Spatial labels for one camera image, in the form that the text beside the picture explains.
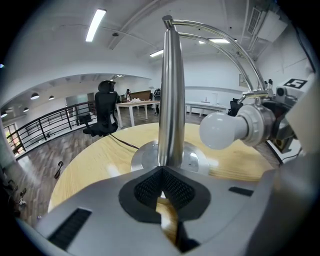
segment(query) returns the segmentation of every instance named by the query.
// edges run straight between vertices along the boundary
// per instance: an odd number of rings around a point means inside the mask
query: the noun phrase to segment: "textured black pad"
[[[169,167],[156,167],[126,183],[119,192],[122,208],[135,220],[161,223],[156,212],[162,191],[175,208],[180,222],[198,219],[210,203],[209,190]]]

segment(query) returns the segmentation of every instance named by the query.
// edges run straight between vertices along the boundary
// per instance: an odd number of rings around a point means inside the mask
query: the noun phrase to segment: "desk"
[[[145,119],[147,120],[148,119],[147,105],[149,104],[160,104],[160,100],[144,100],[139,102],[125,102],[125,103],[116,104],[116,111],[118,112],[120,127],[123,128],[121,114],[120,114],[120,107],[129,108],[131,126],[135,126],[133,107],[139,108],[139,106],[144,106]]]
[[[159,123],[148,123],[113,133],[115,137],[137,147],[157,140]],[[236,140],[229,147],[214,150],[200,140],[199,125],[185,124],[185,141],[197,146],[209,162],[209,175],[243,181],[258,181],[266,170],[272,169],[267,160],[253,147]],[[48,211],[88,185],[131,171],[131,159],[137,150],[111,136],[99,139],[78,154],[61,174],[49,202]],[[175,241],[177,215],[165,198],[159,198],[156,211],[169,222],[164,233]]]
[[[205,103],[205,102],[187,101],[185,103],[185,115],[187,115],[187,106],[190,107],[190,111],[189,111],[190,115],[192,114],[192,108],[202,109],[202,110],[215,110],[219,112],[223,112],[228,109],[227,106],[223,106],[223,105],[214,105],[214,104]]]

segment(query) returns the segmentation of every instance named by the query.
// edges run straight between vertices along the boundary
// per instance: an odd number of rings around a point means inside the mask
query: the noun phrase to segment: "white table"
[[[218,112],[224,112],[228,109],[227,106],[223,106],[223,105],[214,105],[214,104],[211,104],[211,103],[206,103],[206,102],[196,102],[196,101],[187,101],[185,103],[185,115],[187,115],[187,107],[190,107],[190,110],[189,110],[189,114],[191,115],[192,114],[192,109],[201,109],[201,110],[214,110],[214,111],[218,111]]]
[[[129,108],[131,126],[135,126],[133,107],[144,106],[145,119],[147,120],[148,119],[147,105],[150,105],[150,104],[160,104],[160,100],[144,100],[139,102],[125,102],[125,103],[116,104],[116,111],[118,112],[120,127],[123,128],[121,114],[120,114],[120,107]]]

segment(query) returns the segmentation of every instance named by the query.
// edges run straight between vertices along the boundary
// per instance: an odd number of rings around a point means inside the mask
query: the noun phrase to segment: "round wooden table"
[[[158,130],[159,123],[149,123],[126,128],[112,135],[141,147],[157,140]],[[205,154],[211,176],[258,181],[264,171],[272,169],[258,151],[240,140],[223,150],[206,147],[200,140],[197,124],[185,124],[184,140],[197,146]],[[131,172],[131,159],[136,151],[137,149],[117,141],[112,136],[101,138],[88,146],[63,171],[52,192],[48,212],[92,183]],[[156,211],[161,214],[164,233],[175,243],[178,223],[175,209],[167,199],[159,198]]]

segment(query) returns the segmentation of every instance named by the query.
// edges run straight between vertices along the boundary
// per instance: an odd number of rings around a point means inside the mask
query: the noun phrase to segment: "person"
[[[129,102],[131,100],[131,91],[129,89],[126,89],[126,101]]]
[[[154,96],[154,100],[155,101],[160,101],[161,100],[161,89],[156,89],[153,93],[153,96]],[[159,115],[159,104],[156,104],[155,105],[155,115]]]

